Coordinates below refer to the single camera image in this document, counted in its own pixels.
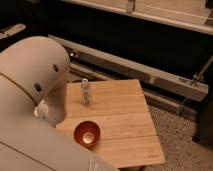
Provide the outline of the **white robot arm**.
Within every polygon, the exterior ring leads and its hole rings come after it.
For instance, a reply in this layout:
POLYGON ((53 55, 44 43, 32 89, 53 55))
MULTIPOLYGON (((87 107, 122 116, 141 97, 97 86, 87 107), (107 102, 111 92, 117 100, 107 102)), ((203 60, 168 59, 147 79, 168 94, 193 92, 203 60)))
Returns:
POLYGON ((48 37, 0 52, 0 171, 118 171, 56 130, 69 68, 65 48, 48 37))

